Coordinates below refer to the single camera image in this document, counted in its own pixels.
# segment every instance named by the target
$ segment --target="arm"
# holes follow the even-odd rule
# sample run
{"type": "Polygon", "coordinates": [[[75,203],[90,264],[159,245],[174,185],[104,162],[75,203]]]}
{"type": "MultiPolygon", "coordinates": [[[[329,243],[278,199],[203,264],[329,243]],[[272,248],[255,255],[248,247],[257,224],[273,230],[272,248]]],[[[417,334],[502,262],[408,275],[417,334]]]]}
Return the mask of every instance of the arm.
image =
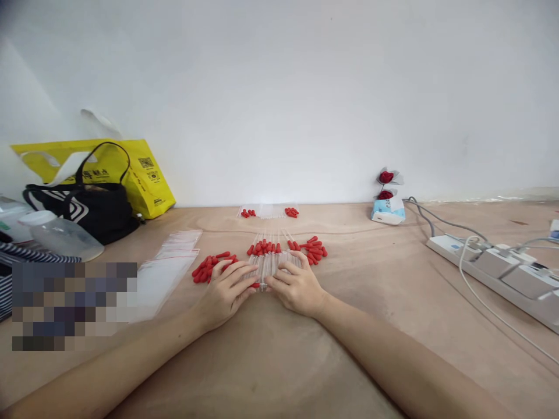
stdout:
{"type": "Polygon", "coordinates": [[[361,363],[412,418],[512,418],[484,389],[429,349],[382,319],[326,293],[301,252],[266,278],[290,310],[315,318],[361,363]]]}
{"type": "Polygon", "coordinates": [[[239,279],[257,267],[237,262],[227,268],[230,263],[214,267],[205,294],[188,312],[62,374],[10,406],[6,417],[104,418],[169,359],[229,320],[256,292],[248,288],[256,278],[239,279]]]}

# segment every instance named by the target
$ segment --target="yellow shopping bag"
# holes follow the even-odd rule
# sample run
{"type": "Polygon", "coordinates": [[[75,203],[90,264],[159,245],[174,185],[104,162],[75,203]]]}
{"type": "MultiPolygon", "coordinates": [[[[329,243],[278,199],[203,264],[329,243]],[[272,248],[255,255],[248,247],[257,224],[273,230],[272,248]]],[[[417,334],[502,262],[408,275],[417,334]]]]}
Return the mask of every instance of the yellow shopping bag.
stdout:
{"type": "MultiPolygon", "coordinates": [[[[171,189],[146,140],[95,139],[20,144],[11,147],[44,183],[50,183],[70,155],[76,152],[91,152],[105,141],[119,144],[130,156],[130,169],[122,184],[135,213],[139,212],[148,219],[155,218],[175,204],[171,189]]],[[[118,147],[101,147],[86,162],[83,180],[85,183],[119,183],[127,164],[126,155],[118,147]]],[[[74,176],[70,176],[60,184],[72,184],[75,181],[74,176]]]]}

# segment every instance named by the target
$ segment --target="pixelated area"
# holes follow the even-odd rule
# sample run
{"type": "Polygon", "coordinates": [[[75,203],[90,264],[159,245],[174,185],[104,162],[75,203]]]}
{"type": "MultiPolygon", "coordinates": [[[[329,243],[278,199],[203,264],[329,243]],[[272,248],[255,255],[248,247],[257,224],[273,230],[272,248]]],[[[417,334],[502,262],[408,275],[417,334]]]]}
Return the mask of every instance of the pixelated area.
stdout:
{"type": "Polygon", "coordinates": [[[136,263],[15,263],[12,350],[90,350],[136,315],[136,263]]]}

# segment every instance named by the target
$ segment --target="qr code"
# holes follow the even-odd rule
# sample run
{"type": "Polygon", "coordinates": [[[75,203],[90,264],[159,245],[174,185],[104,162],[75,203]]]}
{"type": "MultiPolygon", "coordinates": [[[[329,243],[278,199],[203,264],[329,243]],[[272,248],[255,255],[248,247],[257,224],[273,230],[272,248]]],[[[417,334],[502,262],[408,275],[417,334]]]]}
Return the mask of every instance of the qr code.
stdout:
{"type": "Polygon", "coordinates": [[[150,157],[139,158],[138,160],[140,161],[140,164],[143,168],[148,169],[153,167],[153,162],[151,161],[150,157]]]}

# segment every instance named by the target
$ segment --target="black bag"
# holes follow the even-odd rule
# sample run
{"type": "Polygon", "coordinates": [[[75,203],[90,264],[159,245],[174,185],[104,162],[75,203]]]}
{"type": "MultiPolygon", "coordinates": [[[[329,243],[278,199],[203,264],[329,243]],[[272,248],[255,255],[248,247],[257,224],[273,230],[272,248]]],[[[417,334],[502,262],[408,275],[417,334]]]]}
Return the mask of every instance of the black bag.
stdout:
{"type": "Polygon", "coordinates": [[[73,221],[95,237],[101,244],[115,242],[132,233],[139,226],[132,216],[132,206],[126,197],[122,179],[130,168],[130,156],[118,144],[106,141],[96,146],[76,171],[76,183],[58,186],[28,184],[23,191],[25,201],[38,211],[29,194],[43,204],[45,210],[73,221]],[[83,167],[103,144],[120,147],[128,157],[128,166],[120,183],[83,183],[83,167]]]}

